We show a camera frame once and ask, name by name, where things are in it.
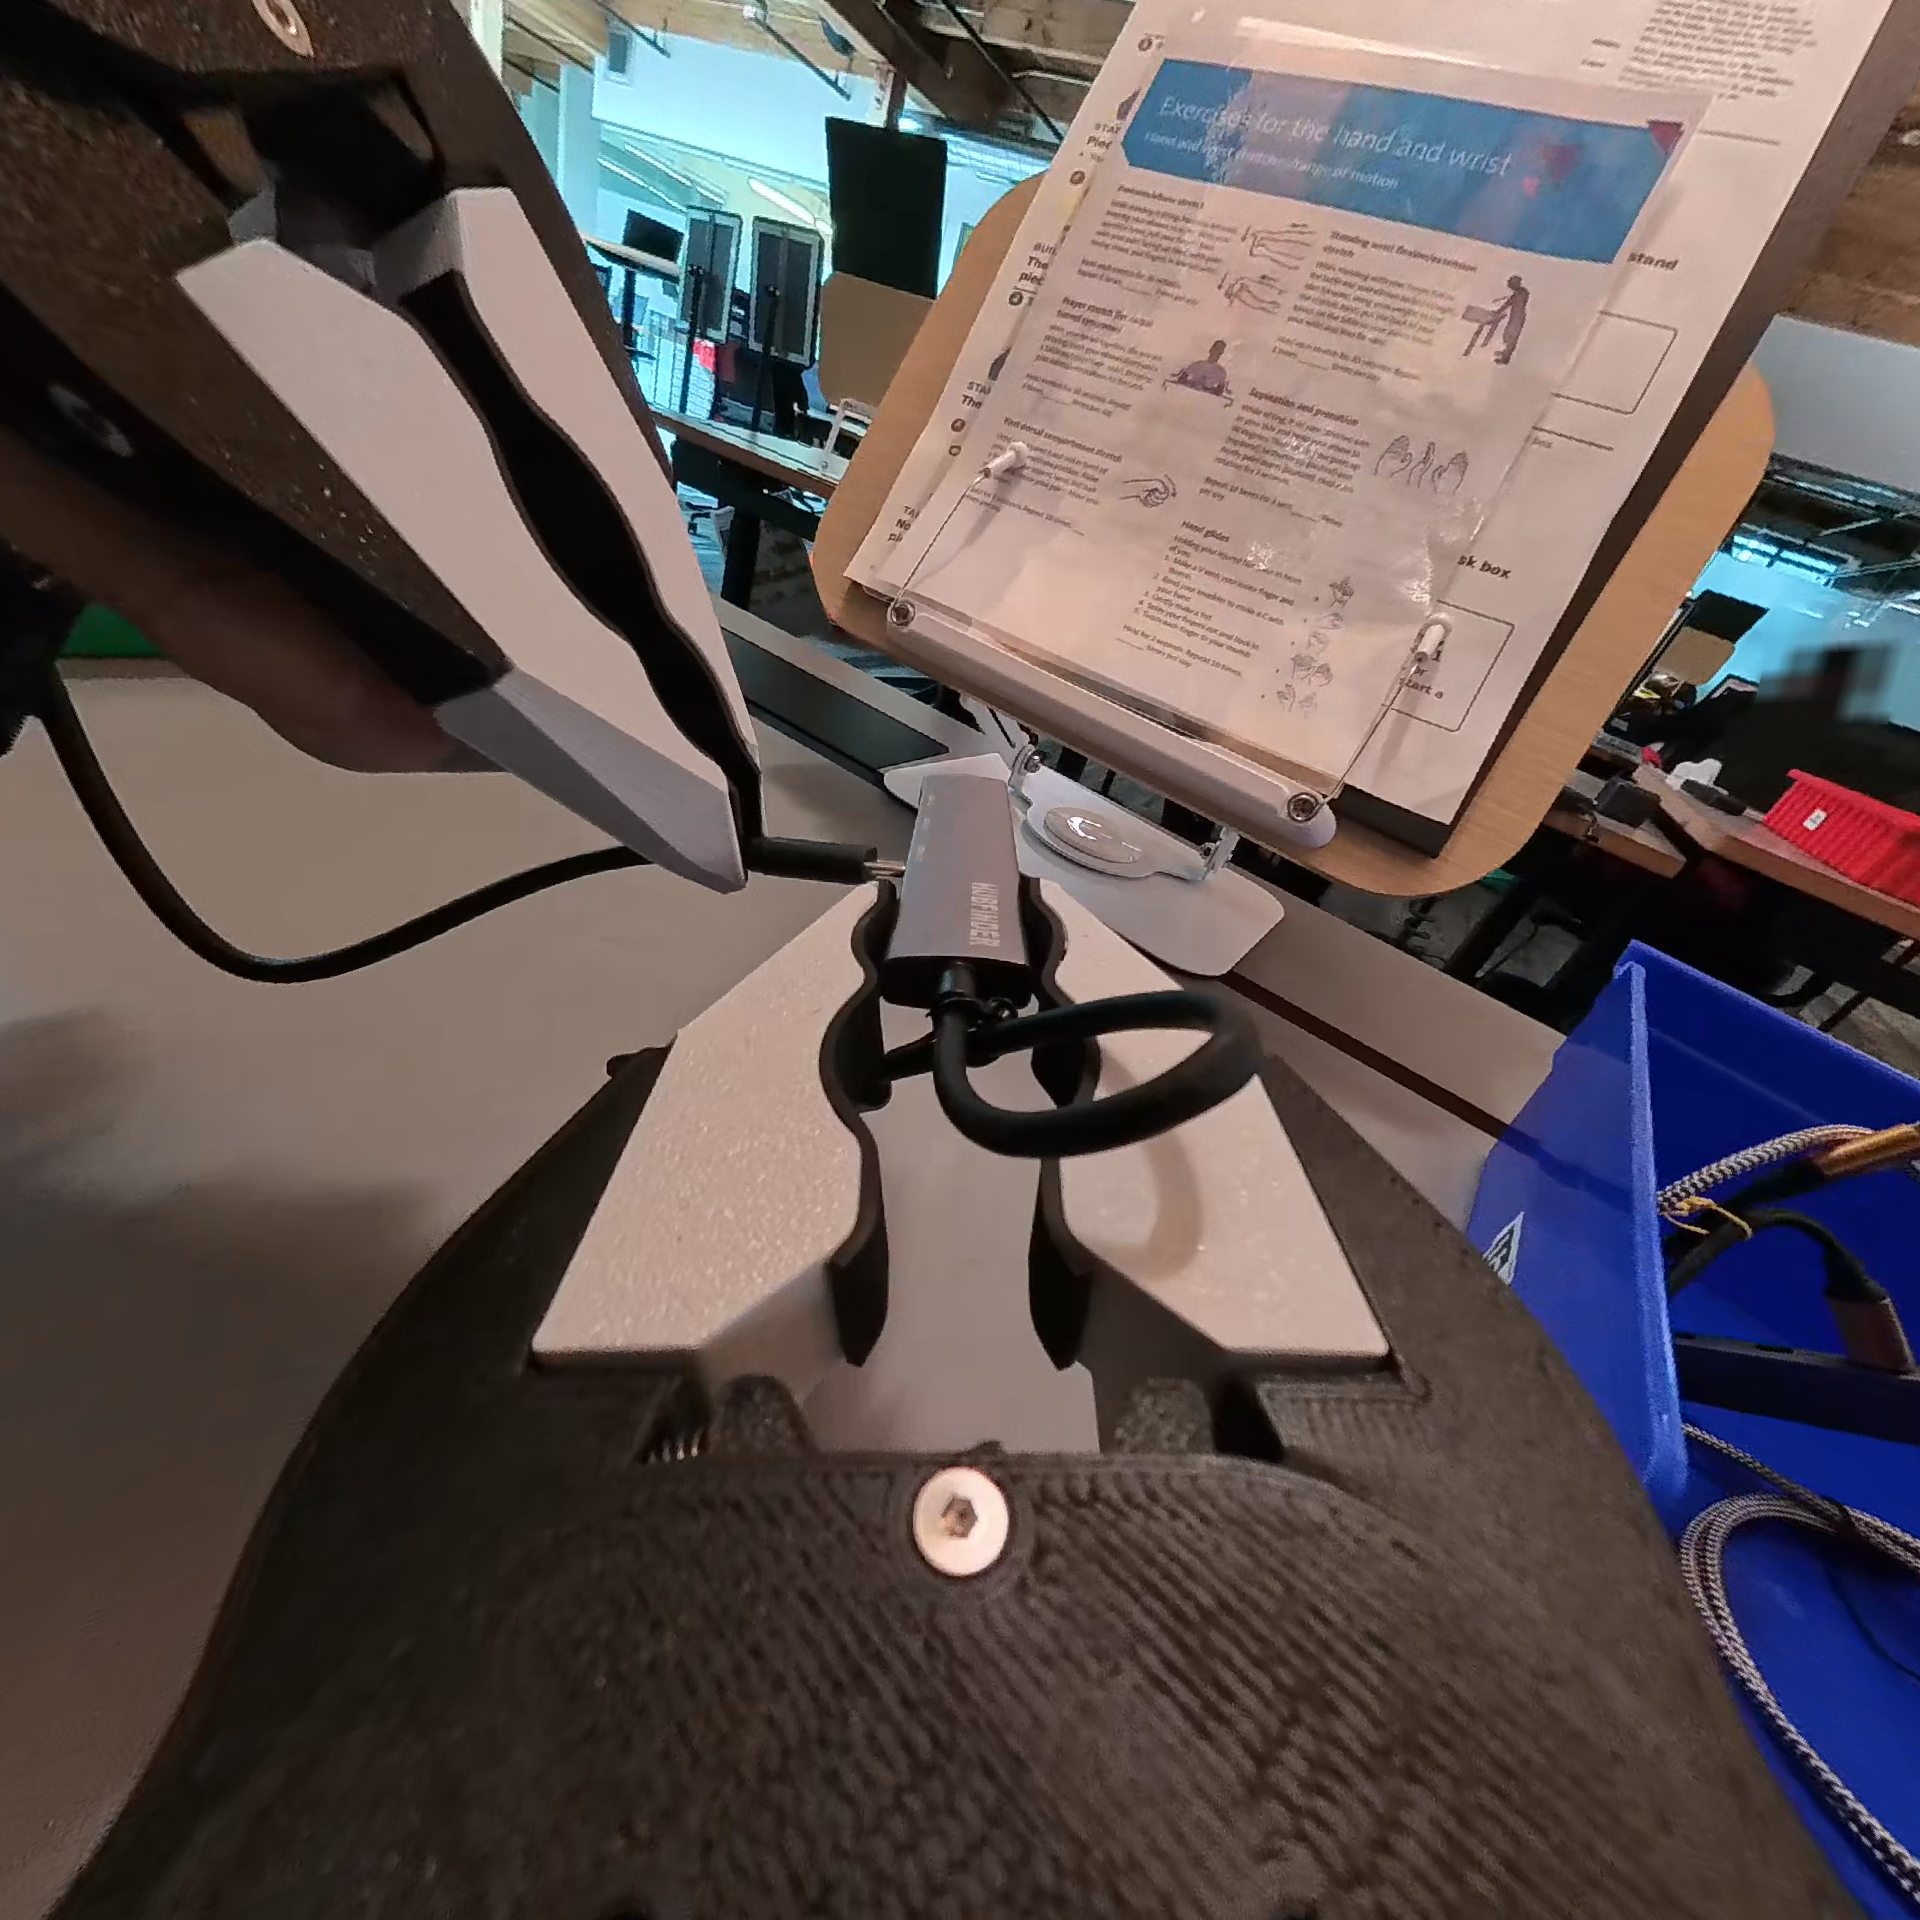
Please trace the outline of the grey usb hub small logo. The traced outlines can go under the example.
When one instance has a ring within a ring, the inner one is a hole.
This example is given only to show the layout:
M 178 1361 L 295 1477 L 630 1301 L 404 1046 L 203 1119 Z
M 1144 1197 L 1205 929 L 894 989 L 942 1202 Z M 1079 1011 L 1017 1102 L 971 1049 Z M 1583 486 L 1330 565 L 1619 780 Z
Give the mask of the grey usb hub small logo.
M 1778 1415 L 1778 1426 L 1824 1426 L 1824 1428 L 1920 1426 L 1920 1377 L 1874 1377 L 1822 1349 L 1699 1343 L 1699 1327 L 1676 1327 L 1676 1401 Z

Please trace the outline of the black flat panel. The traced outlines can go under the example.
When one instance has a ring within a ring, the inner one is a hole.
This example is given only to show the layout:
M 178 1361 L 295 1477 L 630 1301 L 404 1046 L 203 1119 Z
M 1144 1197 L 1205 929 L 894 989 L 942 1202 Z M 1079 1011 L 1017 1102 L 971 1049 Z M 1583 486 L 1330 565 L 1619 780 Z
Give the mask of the black flat panel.
M 861 677 L 825 643 L 771 629 L 733 599 L 714 599 L 714 624 L 745 720 L 833 759 L 840 776 L 882 780 L 894 768 L 975 759 L 975 723 Z

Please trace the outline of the white printed instruction sheet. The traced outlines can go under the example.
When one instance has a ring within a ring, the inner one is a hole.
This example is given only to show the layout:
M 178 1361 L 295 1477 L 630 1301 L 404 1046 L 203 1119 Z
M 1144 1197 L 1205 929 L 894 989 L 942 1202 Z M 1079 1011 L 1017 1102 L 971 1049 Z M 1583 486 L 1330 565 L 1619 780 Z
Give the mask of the white printed instruction sheet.
M 1760 334 L 1760 268 L 1788 250 L 1788 207 L 1814 198 L 1822 155 L 1861 130 L 1861 85 L 1910 85 L 1898 66 L 1898 0 L 1190 0 L 1173 18 L 1137 8 L 1155 45 L 1117 85 L 1117 118 L 1155 72 L 1159 36 L 1193 18 L 1260 18 L 1306 45 L 1480 61 L 1514 72 L 1708 92 L 1571 374 L 1451 569 L 1451 629 L 1420 643 L 1394 709 L 1352 759 L 1352 790 L 1451 827 L 1590 584 L 1602 540 L 1648 486 L 1648 460 L 1676 460 L 1663 440 L 1708 386 L 1716 334 Z

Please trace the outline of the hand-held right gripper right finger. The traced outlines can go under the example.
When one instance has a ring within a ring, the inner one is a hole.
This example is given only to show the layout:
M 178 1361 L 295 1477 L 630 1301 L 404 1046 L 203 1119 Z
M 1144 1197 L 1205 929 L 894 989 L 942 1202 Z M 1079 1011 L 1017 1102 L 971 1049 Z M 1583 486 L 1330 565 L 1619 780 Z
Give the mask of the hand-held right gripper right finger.
M 1381 1377 L 1386 1327 L 1258 1081 L 1137 1143 L 1048 1165 L 1024 1314 L 1090 1377 Z

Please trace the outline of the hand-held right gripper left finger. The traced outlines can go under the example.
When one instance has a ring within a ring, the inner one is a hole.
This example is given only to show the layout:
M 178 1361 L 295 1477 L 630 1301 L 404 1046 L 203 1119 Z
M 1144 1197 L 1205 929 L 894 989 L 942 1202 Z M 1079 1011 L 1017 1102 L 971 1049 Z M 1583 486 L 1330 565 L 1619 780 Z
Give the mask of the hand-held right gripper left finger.
M 894 909 L 894 882 L 840 894 L 662 1046 L 534 1327 L 536 1361 L 825 1385 L 877 1359 L 894 1257 L 861 1084 L 882 1049 L 877 956 Z

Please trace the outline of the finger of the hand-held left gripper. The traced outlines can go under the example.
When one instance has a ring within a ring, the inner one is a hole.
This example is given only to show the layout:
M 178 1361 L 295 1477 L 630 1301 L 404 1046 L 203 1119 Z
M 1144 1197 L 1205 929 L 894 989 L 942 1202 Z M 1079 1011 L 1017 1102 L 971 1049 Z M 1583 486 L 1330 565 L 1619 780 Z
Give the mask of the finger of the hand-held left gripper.
M 577 315 L 566 297 L 504 189 L 434 198 L 381 240 L 366 268 L 481 409 L 498 479 L 555 584 L 630 645 L 617 679 L 644 679 L 657 720 L 721 776 L 733 827 L 758 835 L 745 702 L 630 374 L 598 351 L 588 322 L 606 306 Z
M 433 334 L 282 246 L 223 246 L 178 283 L 498 643 L 498 679 L 434 702 L 434 723 L 662 876 L 739 894 L 721 768 L 683 743 L 630 643 L 536 554 Z

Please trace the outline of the blue plastic bin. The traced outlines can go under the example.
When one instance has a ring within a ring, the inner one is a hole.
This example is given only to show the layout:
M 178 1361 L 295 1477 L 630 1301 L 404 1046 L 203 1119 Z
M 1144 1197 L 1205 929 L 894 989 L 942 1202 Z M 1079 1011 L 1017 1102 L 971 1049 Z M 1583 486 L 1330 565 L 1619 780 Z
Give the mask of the blue plastic bin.
M 1683 1569 L 1683 1625 L 1865 1920 L 1920 1910 L 1920 1428 L 1824 1428 L 1676 1401 L 1676 1327 L 1836 1349 L 1822 1247 L 1771 1228 L 1663 1301 L 1655 1191 L 1792 1132 L 1920 1119 L 1920 1084 L 1663 956 L 1628 956 L 1480 1165 L 1461 1242 L 1558 1343 Z M 1824 1221 L 1920 1343 L 1920 1182 Z

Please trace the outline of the red plastic bin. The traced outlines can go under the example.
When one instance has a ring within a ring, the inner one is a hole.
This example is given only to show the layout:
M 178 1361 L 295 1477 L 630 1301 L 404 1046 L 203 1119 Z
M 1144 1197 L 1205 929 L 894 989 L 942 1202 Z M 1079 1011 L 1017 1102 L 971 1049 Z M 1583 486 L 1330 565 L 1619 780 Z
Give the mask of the red plastic bin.
M 1760 827 L 1846 882 L 1920 902 L 1920 814 L 1898 797 L 1792 768 Z

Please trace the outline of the person's left hand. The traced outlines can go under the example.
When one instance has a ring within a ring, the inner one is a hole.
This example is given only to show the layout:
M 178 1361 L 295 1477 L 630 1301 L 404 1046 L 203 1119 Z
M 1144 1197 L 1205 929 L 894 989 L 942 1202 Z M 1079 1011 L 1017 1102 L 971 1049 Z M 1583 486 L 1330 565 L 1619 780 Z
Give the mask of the person's left hand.
M 145 507 L 43 460 L 0 434 L 0 540 L 94 606 L 130 615 L 172 665 L 256 709 L 275 743 L 346 776 L 490 776 L 434 736 L 317 606 Z

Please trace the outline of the braided cable orange connector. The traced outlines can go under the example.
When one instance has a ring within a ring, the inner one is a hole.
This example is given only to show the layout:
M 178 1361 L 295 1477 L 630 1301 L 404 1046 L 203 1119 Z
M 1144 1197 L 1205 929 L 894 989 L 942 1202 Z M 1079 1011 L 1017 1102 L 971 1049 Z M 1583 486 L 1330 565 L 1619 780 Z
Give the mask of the braided cable orange connector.
M 1708 1221 L 1744 1221 L 1744 1214 L 1771 1214 L 1771 1202 L 1792 1202 L 1792 1197 L 1822 1197 L 1846 1182 L 1874 1182 L 1874 1170 L 1920 1170 L 1920 1119 L 1898 1119 L 1898 1132 L 1822 1119 L 1792 1137 L 1731 1143 L 1731 1150 L 1663 1182 L 1655 1221 L 1708 1228 Z

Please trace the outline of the laminated printed sheet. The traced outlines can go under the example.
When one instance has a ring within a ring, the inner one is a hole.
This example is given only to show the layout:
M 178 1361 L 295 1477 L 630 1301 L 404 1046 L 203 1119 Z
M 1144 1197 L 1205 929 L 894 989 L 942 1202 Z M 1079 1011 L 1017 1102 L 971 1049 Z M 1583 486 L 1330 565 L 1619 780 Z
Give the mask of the laminated printed sheet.
M 1351 776 L 1699 107 L 1260 18 L 1159 36 L 861 584 L 906 629 Z

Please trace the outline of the background wooden desk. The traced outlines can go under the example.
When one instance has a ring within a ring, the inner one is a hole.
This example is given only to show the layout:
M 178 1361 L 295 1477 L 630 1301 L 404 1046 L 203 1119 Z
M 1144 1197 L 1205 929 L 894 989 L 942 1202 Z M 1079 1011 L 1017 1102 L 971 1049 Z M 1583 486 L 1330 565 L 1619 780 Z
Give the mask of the background wooden desk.
M 1716 807 L 1699 807 L 1699 797 L 1683 797 L 1663 780 L 1643 780 L 1643 790 L 1655 797 L 1648 827 L 1590 814 L 1590 807 L 1571 807 L 1571 790 L 1558 790 L 1541 827 L 1563 835 L 1563 843 L 1590 843 L 1590 852 L 1610 852 L 1610 856 L 1628 856 L 1643 876 L 1683 876 L 1689 856 L 1726 856 L 1744 876 L 1788 882 L 1792 902 L 1822 902 L 1822 909 L 1846 909 L 1861 929 L 1882 929 L 1898 941 L 1920 941 L 1920 909 L 1910 902 L 1822 865 L 1814 852 L 1778 843 L 1760 814 L 1716 814 Z

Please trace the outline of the grey usb hub large print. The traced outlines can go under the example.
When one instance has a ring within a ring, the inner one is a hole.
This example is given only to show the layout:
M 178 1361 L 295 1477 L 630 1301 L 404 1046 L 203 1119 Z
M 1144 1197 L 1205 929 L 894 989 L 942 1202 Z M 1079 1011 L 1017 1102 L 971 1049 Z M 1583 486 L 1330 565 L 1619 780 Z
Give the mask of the grey usb hub large print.
M 930 1038 L 877 1065 L 877 1084 L 930 1081 L 942 1119 L 1010 1165 L 1079 1165 L 1173 1137 L 1258 1084 L 1258 1027 L 1220 997 L 1105 997 L 1056 1000 L 1036 932 L 1036 882 L 1017 876 L 1010 790 L 984 776 L 930 776 L 914 835 L 882 882 L 894 929 L 877 956 L 877 1000 L 914 1011 Z M 1193 1038 L 1144 1084 L 1094 1098 L 1094 1046 Z M 1024 1049 L 1079 1069 L 1056 1115 L 998 1115 L 971 1069 Z

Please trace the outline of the black cable brown plug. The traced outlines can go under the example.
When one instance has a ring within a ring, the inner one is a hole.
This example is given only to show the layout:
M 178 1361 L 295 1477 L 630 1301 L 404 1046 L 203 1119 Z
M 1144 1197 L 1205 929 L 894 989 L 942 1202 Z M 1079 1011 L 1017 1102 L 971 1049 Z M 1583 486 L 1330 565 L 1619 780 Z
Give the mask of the black cable brown plug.
M 1882 1289 L 1865 1284 L 1865 1264 L 1861 1264 L 1824 1221 L 1814 1221 L 1814 1214 L 1676 1197 L 1676 1202 L 1663 1202 L 1663 1301 L 1683 1301 L 1708 1264 L 1726 1264 L 1731 1247 L 1755 1247 L 1755 1242 L 1771 1242 L 1771 1228 L 1792 1228 L 1792 1242 L 1822 1247 L 1822 1301 L 1824 1301 L 1824 1324 L 1836 1324 L 1846 1361 L 1910 1385 L 1920 1359 L 1910 1359 L 1910 1327 L 1906 1327 L 1898 1301 L 1882 1301 Z

